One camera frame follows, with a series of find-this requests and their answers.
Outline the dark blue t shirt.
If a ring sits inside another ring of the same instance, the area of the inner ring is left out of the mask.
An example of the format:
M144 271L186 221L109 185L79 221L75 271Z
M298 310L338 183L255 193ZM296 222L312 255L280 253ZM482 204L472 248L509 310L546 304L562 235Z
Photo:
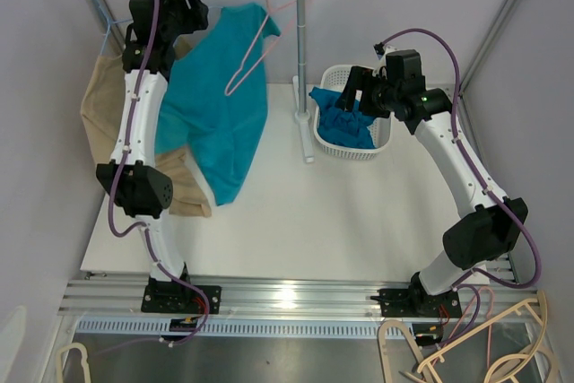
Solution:
M335 106L340 92L314 87L309 96L319 108L318 134L326 142L347 148L374 149L369 127L374 117L362 114L355 102L354 110L343 111Z

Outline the teal t shirt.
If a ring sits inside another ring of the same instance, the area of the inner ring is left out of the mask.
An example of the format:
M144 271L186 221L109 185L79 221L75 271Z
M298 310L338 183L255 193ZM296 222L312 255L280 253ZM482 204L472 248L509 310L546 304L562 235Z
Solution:
M267 119L264 40L279 35L255 3L224 7L209 34L171 68L155 151L189 146L218 205L248 175Z

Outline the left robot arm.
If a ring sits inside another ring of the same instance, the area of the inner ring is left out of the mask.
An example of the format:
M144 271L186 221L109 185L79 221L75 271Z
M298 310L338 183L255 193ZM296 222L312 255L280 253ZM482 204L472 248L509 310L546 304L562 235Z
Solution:
M215 314L218 295L195 287L170 233L168 210L172 180L155 166L155 138L161 102L175 61L174 44L181 35L207 27L208 8L201 0L129 0L132 23L126 30L122 66L125 99L117 142L96 177L109 196L108 214L121 208L133 221L123 238L139 231L150 259L144 290L144 313Z

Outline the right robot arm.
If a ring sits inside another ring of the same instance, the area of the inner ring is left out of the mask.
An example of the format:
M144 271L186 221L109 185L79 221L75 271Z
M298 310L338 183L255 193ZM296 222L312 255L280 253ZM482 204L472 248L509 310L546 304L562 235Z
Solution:
M452 102L440 88L427 87L417 51L388 50L377 69L352 66L336 105L403 123L437 165L457 206L459 220L443 234L443 250L432 263L407 288L379 290L382 315L436 318L445 309L460 316L454 287L515 247L526 203L509 198L472 150L460 151L467 140Z

